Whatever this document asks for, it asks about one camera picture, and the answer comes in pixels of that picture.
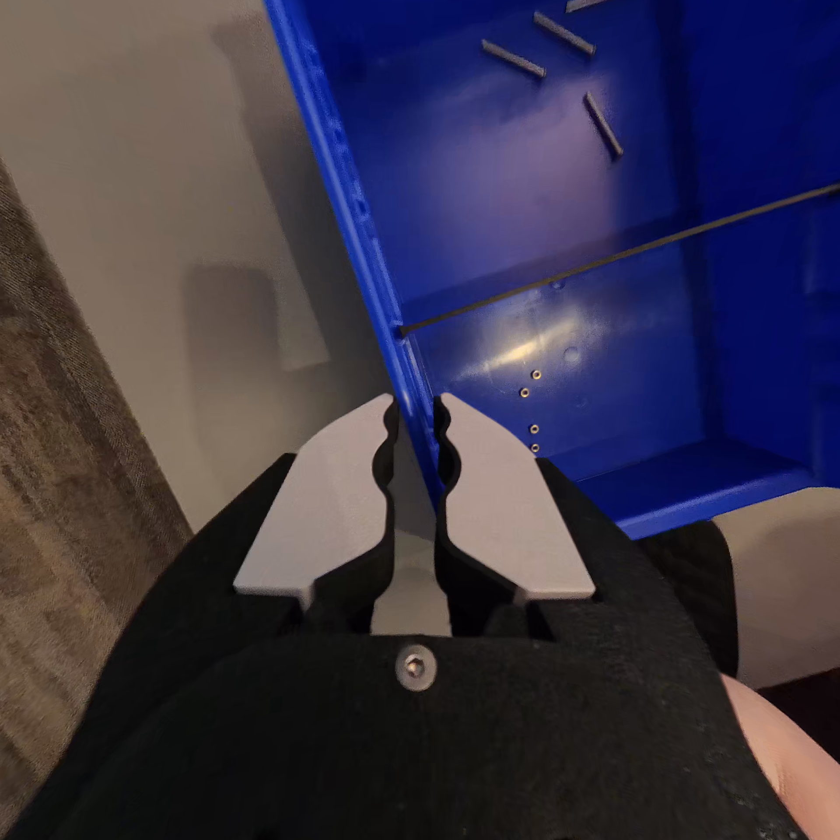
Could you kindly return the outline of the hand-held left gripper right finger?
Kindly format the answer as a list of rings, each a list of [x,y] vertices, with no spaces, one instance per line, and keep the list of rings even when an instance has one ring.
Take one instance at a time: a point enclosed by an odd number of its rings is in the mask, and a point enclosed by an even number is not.
[[[435,398],[434,572],[451,633],[478,637],[499,611],[588,602],[595,583],[530,449],[456,395]]]

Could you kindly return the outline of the person's right forearm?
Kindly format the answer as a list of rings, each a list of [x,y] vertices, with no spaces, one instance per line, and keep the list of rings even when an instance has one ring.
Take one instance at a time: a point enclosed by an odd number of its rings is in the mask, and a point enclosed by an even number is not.
[[[757,692],[720,679],[753,757],[795,822],[811,839],[838,839],[838,762]]]

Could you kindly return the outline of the blue bin with divider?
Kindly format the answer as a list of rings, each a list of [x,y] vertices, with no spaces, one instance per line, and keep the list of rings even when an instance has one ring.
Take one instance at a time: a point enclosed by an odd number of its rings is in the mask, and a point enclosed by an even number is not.
[[[838,488],[839,3],[566,3],[266,2],[433,505],[445,392],[633,539]]]

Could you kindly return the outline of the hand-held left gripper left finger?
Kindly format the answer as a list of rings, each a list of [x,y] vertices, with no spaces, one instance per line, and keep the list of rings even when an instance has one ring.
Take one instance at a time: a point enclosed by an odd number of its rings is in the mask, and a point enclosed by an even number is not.
[[[309,438],[236,573],[238,595],[286,598],[319,629],[371,632],[395,568],[399,427],[385,393]]]

